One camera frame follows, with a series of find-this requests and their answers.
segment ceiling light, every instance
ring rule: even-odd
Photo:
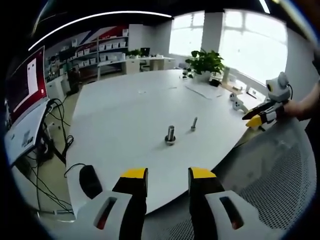
[[[263,7],[264,12],[266,14],[270,14],[270,11],[269,11],[269,8],[268,8],[268,6],[266,4],[266,1],[265,0],[259,0],[259,1],[260,1],[261,5]]]
[[[40,43],[42,40],[44,40],[45,38],[49,37],[51,34],[54,34],[55,32],[71,25],[71,24],[75,24],[77,22],[80,22],[82,20],[86,20],[86,19],[90,19],[90,18],[94,18],[94,17],[100,17],[100,16],[104,16],[104,15],[112,15],[112,14],[149,14],[149,15],[156,15],[156,16],[161,16],[161,17],[166,17],[166,18],[172,18],[172,16],[167,15],[167,14],[162,14],[162,13],[157,13],[157,12],[151,12],[151,11],[110,11],[110,12],[103,12],[103,13],[98,13],[98,14],[94,14],[94,15],[90,15],[90,16],[85,16],[82,18],[79,18],[77,20],[71,21],[69,23],[66,23],[58,28],[56,28],[55,30],[49,32],[47,35],[43,36],[42,38],[40,38],[38,41],[36,41],[29,49],[28,51],[30,51],[31,49],[33,49],[38,43]]]

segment window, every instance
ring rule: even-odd
[[[204,11],[175,17],[172,21],[169,53],[188,57],[192,51],[200,51],[204,22]]]
[[[286,69],[286,25],[260,13],[225,10],[219,53],[225,65],[264,85]]]

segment white table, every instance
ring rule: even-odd
[[[85,85],[75,106],[66,168],[93,165],[104,190],[130,168],[148,168],[147,213],[188,189],[188,168],[213,169],[246,131],[230,92],[183,80],[182,70],[147,71]],[[196,131],[190,127],[198,117]],[[168,126],[176,143],[167,146]],[[75,166],[67,174],[75,215],[90,199]]]
[[[108,60],[108,61],[102,61],[100,62],[97,67],[98,67],[98,74],[97,74],[97,80],[100,80],[101,77],[101,67],[103,66],[108,66],[108,65],[113,65],[113,64],[126,64],[130,61],[150,61],[150,64],[152,65],[152,67],[154,68],[156,65],[158,65],[157,63],[162,62],[161,66],[158,66],[158,68],[160,68],[159,70],[163,70],[164,67],[164,61],[165,60],[175,60],[174,58],[171,57],[155,57],[155,56],[148,56],[148,57],[139,57],[139,58],[130,58],[130,59],[124,59],[124,60]]]
[[[41,99],[28,109],[25,116],[17,119],[4,136],[4,146],[11,166],[36,145],[39,129],[44,119],[48,99]]]

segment computer mouse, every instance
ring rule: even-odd
[[[92,165],[81,168],[79,173],[80,186],[88,198],[93,199],[102,192],[100,181]]]

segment potted plant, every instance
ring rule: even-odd
[[[135,49],[135,50],[126,52],[127,56],[133,57],[135,59],[137,59],[141,54],[142,53],[141,53],[140,49]]]
[[[189,68],[183,71],[184,78],[188,76],[189,78],[196,78],[199,82],[209,82],[212,73],[214,75],[221,73],[225,68],[221,62],[223,58],[213,50],[210,52],[206,52],[203,49],[201,51],[192,51],[191,55],[192,58],[185,60],[189,64]],[[220,83],[214,79],[213,81],[217,85]]]

